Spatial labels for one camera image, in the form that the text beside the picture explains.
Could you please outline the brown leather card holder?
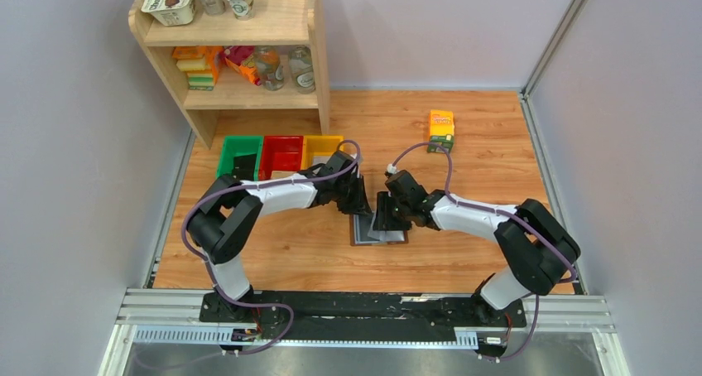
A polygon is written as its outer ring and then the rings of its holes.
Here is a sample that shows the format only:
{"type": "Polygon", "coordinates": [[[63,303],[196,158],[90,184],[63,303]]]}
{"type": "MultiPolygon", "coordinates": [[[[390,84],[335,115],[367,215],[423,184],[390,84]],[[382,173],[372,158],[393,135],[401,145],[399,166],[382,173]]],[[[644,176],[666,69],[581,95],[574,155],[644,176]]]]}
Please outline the brown leather card holder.
{"type": "Polygon", "coordinates": [[[375,216],[353,215],[351,217],[351,245],[378,246],[409,243],[406,231],[376,230],[373,227],[375,216]]]}

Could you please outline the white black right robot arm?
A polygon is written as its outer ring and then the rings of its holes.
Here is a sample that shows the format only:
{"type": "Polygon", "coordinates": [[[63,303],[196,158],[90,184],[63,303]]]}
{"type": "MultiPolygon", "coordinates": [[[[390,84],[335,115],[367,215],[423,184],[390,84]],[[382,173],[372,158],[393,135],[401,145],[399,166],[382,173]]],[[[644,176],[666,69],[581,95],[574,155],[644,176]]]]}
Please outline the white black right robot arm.
{"type": "Polygon", "coordinates": [[[507,266],[476,290],[472,312],[479,323],[493,325],[513,302],[529,295],[546,296],[556,285],[577,278],[580,247],[540,201],[493,205],[448,190],[427,192],[409,171],[393,165],[385,175],[391,213],[403,224],[457,231],[499,247],[507,266]]]}

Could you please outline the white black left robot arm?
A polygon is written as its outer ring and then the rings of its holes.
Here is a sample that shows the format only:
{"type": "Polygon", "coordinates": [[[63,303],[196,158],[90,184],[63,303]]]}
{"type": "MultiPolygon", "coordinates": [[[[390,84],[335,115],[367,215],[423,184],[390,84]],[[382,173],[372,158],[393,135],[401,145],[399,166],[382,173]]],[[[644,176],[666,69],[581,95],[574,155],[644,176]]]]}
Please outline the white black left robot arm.
{"type": "Polygon", "coordinates": [[[223,174],[184,219],[185,246],[204,260],[221,311],[231,321],[245,321],[253,309],[252,286],[241,252],[258,219],[334,202],[344,215],[370,215],[363,176],[355,156],[336,151],[325,163],[266,181],[240,181],[223,174]]]}

